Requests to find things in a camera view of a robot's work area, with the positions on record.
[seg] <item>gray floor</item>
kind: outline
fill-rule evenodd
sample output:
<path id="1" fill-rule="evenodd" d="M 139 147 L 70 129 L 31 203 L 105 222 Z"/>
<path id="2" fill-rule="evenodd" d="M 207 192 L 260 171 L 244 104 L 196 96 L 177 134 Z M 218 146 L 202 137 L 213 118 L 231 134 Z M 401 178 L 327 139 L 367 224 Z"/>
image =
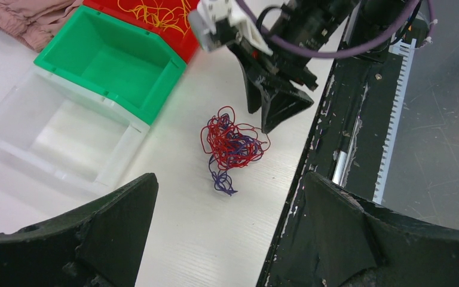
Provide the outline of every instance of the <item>gray floor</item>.
<path id="1" fill-rule="evenodd" d="M 459 1 L 433 2 L 439 24 L 415 54 L 383 205 L 459 229 Z"/>

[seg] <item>green bin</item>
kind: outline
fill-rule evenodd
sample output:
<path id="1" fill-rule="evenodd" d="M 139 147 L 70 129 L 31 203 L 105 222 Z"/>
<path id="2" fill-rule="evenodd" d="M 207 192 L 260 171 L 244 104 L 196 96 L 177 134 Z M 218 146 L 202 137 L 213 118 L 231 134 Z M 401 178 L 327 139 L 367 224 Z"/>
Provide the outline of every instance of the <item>green bin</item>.
<path id="1" fill-rule="evenodd" d="M 81 6 L 34 61 L 151 125 L 186 63 L 161 37 Z"/>

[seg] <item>red string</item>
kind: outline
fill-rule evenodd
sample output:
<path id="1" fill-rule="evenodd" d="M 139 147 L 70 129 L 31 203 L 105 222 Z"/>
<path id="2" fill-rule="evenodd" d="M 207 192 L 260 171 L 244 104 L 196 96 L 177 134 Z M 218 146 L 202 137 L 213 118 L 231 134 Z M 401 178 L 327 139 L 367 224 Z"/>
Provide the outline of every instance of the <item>red string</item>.
<path id="1" fill-rule="evenodd" d="M 203 151 L 213 155 L 219 170 L 244 167 L 259 160 L 270 148 L 269 137 L 260 141 L 259 135 L 262 133 L 257 127 L 235 124 L 235 110 L 230 106 L 222 107 L 200 133 Z"/>

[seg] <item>white bin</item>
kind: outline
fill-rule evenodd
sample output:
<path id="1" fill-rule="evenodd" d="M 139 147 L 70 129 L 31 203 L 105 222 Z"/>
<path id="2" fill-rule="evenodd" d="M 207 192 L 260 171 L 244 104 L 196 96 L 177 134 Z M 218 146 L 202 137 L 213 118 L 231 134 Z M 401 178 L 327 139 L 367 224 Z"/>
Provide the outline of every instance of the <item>white bin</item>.
<path id="1" fill-rule="evenodd" d="M 32 67 L 0 104 L 0 149 L 78 188 L 113 191 L 149 126 L 115 102 Z"/>

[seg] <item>red bin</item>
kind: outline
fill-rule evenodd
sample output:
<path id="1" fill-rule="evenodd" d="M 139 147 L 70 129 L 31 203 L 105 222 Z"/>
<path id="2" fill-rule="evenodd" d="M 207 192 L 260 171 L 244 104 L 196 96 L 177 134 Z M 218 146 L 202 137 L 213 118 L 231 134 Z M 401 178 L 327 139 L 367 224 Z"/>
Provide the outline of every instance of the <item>red bin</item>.
<path id="1" fill-rule="evenodd" d="M 84 0 L 84 5 L 159 35 L 189 63 L 198 49 L 187 15 L 199 0 Z"/>

